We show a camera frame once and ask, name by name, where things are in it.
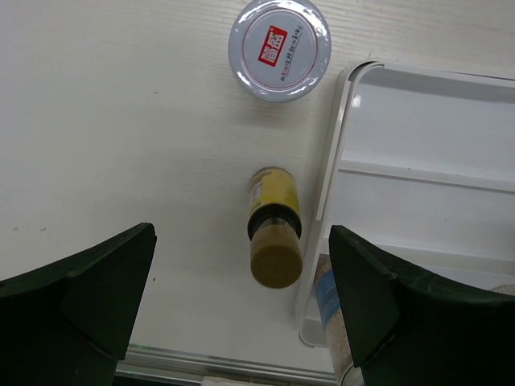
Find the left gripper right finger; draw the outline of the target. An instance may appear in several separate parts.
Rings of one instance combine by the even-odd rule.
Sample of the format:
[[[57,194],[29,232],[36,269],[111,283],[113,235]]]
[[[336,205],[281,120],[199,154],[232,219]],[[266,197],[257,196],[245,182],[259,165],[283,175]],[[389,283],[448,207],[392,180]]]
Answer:
[[[512,296],[432,273],[341,225],[329,254],[365,384],[513,384]]]

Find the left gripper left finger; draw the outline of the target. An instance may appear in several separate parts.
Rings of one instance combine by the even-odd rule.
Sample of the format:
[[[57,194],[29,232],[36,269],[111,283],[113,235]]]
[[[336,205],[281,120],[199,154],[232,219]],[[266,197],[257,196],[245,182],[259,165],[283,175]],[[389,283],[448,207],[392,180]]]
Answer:
[[[126,356],[157,236],[140,223],[1,282],[3,385],[110,385]]]

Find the blue label shaker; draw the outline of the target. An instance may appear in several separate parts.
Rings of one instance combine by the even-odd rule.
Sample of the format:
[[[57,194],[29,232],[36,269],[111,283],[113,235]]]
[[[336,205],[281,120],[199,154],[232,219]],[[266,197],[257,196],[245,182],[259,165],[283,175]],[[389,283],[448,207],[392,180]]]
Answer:
[[[348,334],[340,307],[329,255],[321,254],[315,270],[313,291],[338,385],[363,385],[361,371],[354,368]]]

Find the yellow label bottle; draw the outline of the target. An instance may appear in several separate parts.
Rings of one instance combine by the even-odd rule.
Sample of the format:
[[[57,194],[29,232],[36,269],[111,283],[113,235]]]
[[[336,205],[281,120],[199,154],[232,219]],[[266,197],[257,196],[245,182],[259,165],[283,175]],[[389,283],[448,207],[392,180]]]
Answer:
[[[269,166],[251,179],[247,233],[250,270],[266,288],[293,285],[303,271],[297,184],[287,170]]]

